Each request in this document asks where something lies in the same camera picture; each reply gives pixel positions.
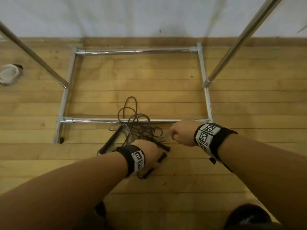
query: person's right arm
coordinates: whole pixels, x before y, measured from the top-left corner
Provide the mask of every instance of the person's right arm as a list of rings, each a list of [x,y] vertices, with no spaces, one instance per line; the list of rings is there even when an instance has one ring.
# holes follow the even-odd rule
[[[172,138],[196,146],[202,123],[183,120],[171,127]],[[265,207],[290,229],[307,229],[307,156],[231,134],[218,156]]]

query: wristband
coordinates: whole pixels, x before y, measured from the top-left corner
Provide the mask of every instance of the wristband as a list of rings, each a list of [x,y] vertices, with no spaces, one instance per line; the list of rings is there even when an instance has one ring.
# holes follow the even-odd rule
[[[135,174],[145,166],[145,154],[135,145],[125,145],[123,147],[116,148],[114,151],[123,155],[127,161],[128,174],[126,177],[129,177],[131,174]]]
[[[217,151],[230,134],[237,134],[237,132],[215,123],[206,123],[197,128],[194,134],[194,141],[211,157],[210,161],[213,164],[218,161],[226,166],[221,161]]]

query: silver tube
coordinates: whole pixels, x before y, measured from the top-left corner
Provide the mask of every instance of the silver tube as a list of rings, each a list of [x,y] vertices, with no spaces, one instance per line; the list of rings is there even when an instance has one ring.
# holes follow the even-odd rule
[[[61,123],[127,123],[129,119],[118,119],[115,118],[74,118],[74,117],[63,117],[60,120]],[[150,119],[151,123],[176,123],[182,119]],[[210,119],[200,119],[200,122],[209,123]],[[147,119],[139,119],[141,123],[148,123]]]
[[[74,47],[72,49],[70,66],[69,66],[68,73],[67,73],[67,81],[69,84],[71,83],[71,77],[72,77],[72,73],[75,67],[75,61],[76,61],[76,56],[77,56],[76,51],[77,51],[77,48]],[[54,134],[53,134],[53,140],[52,140],[53,143],[60,143],[60,138],[61,138],[62,129],[63,129],[63,123],[61,123],[60,120],[62,120],[62,117],[65,113],[69,90],[70,90],[69,88],[65,88],[63,92],[61,106],[59,108],[59,116],[56,122],[56,128],[54,130]]]
[[[205,80],[206,80],[206,70],[205,70],[205,63],[204,63],[204,56],[203,56],[203,47],[202,47],[201,43],[197,43],[197,47],[198,47],[199,63],[200,63],[200,66],[201,66],[201,75],[202,75],[202,78],[203,78],[203,82],[205,82]],[[212,119],[212,122],[213,122],[211,102],[210,102],[210,96],[209,96],[208,88],[205,87],[204,92],[205,92],[208,118]]]
[[[76,52],[82,55],[105,55],[105,54],[137,54],[148,52],[197,52],[197,47],[161,47],[161,48],[140,48],[140,49],[105,49],[105,50],[81,50]]]
[[[254,32],[259,28],[263,21],[270,15],[270,13],[276,8],[281,0],[266,0],[263,5],[260,7],[259,11],[255,14],[252,20],[245,27],[240,36],[232,44],[231,48],[221,59],[219,64],[215,67],[211,75],[205,80],[204,85],[208,87],[210,83],[217,77],[217,75],[223,70],[223,68],[228,64],[231,58],[236,54],[240,46],[247,40],[249,37],[254,34]]]
[[[40,58],[34,51],[32,51],[28,46],[26,46],[21,40],[0,21],[0,35],[2,35],[7,40],[13,42],[18,47],[20,47],[28,56],[34,59],[40,66],[42,66],[49,75],[55,79],[61,86],[68,88],[68,82],[65,81],[59,74],[57,74],[42,58]]]

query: wall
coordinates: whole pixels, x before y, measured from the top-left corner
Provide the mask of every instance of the wall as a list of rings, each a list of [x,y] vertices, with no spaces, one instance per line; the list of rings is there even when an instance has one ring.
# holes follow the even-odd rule
[[[0,0],[0,20],[19,37],[235,37],[264,1]],[[307,37],[306,7],[283,0],[254,36]]]

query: baseboard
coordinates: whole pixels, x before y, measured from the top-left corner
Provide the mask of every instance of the baseboard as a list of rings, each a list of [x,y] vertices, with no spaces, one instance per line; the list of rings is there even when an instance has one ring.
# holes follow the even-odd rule
[[[21,38],[30,47],[35,46],[193,46],[201,42],[203,46],[231,46],[236,38],[184,38],[184,37],[156,37],[156,38]],[[0,40],[0,47],[11,47],[13,44]],[[307,38],[250,38],[244,46],[307,46]]]

